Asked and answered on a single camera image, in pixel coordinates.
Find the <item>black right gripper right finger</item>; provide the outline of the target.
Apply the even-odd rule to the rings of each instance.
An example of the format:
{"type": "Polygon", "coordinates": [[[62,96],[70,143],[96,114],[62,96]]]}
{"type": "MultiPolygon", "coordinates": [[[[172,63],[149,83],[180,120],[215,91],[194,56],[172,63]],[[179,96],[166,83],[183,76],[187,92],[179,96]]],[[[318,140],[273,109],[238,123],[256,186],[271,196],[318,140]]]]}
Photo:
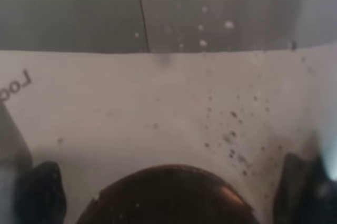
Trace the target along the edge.
{"type": "Polygon", "coordinates": [[[273,201],[274,223],[336,223],[336,182],[320,157],[287,154],[273,201]]]}

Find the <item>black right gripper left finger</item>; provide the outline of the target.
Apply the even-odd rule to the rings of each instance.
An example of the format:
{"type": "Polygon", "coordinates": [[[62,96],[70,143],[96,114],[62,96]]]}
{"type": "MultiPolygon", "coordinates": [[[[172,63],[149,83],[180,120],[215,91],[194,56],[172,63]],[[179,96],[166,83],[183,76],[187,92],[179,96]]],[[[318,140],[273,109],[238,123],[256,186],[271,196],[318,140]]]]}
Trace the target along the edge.
{"type": "Polygon", "coordinates": [[[39,164],[15,183],[16,223],[63,223],[66,195],[59,165],[39,164]]]}

